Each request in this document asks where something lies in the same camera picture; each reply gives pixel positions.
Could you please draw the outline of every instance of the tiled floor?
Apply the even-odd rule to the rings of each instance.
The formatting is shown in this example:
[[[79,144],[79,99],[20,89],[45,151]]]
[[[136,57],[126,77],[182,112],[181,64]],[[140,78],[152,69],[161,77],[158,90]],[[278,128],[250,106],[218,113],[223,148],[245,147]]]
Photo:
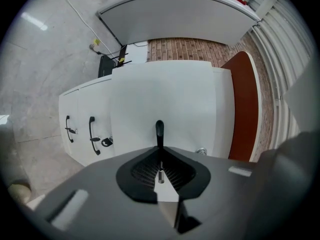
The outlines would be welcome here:
[[[95,15],[107,0],[70,1],[109,49],[118,51]],[[100,56],[89,50],[94,38],[66,0],[29,0],[1,44],[0,118],[7,119],[0,123],[0,170],[6,184],[29,178],[33,198],[82,168],[64,152],[58,97],[98,77]]]
[[[209,61],[213,67],[220,68],[240,51],[246,51],[253,57],[261,88],[262,125],[256,150],[256,160],[261,152],[269,149],[273,121],[273,99],[269,77],[258,48],[249,34],[234,46],[193,38],[162,38],[153,39],[148,45],[147,61],[163,60],[199,60]]]

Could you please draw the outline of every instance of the gray floor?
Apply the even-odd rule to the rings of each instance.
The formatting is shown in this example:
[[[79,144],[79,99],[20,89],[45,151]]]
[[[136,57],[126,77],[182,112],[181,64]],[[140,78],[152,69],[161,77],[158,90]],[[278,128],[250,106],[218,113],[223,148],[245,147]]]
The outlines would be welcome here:
[[[95,16],[107,0],[70,1],[112,52],[120,49]],[[58,97],[97,78],[94,38],[66,0],[29,0],[1,45],[1,171],[6,184],[29,179],[33,198],[82,168],[64,152]]]

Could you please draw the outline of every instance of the cabinet door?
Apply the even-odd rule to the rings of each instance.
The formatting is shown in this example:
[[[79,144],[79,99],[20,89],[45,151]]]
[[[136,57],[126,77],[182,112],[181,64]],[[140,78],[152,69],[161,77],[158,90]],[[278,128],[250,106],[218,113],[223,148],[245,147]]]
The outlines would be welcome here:
[[[80,136],[65,129],[66,127],[74,131],[79,129],[78,94],[79,91],[75,90],[59,96],[59,122],[65,152],[82,164],[82,161],[79,160],[79,153],[81,152]]]
[[[111,79],[86,86],[79,90],[79,136],[83,147],[83,157],[81,159],[85,161],[86,165],[112,158],[115,155],[114,145],[104,147],[101,144],[101,140],[109,138],[112,135],[109,105],[111,90]],[[93,144],[90,141],[90,117],[94,117],[94,121],[90,124],[91,135],[93,138],[99,137],[101,139],[100,141],[93,142]],[[97,155],[94,149],[100,151],[100,154]]]

